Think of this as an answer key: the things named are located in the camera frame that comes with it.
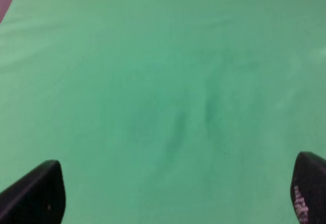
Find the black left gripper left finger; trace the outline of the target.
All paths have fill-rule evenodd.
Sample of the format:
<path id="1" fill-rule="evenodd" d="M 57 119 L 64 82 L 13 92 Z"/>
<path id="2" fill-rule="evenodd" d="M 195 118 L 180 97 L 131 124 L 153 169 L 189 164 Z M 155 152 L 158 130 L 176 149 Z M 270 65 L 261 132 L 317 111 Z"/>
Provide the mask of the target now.
<path id="1" fill-rule="evenodd" d="M 1 192 L 1 223 L 62 223 L 66 190 L 58 160 L 46 160 Z"/>

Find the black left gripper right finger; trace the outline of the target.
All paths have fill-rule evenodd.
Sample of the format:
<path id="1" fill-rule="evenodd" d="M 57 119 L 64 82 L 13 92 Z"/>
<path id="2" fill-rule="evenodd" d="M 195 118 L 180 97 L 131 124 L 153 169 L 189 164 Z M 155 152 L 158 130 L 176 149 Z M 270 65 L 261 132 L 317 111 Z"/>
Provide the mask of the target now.
<path id="1" fill-rule="evenodd" d="M 325 223 L 325 159 L 312 152 L 298 153 L 290 197 L 299 223 Z"/>

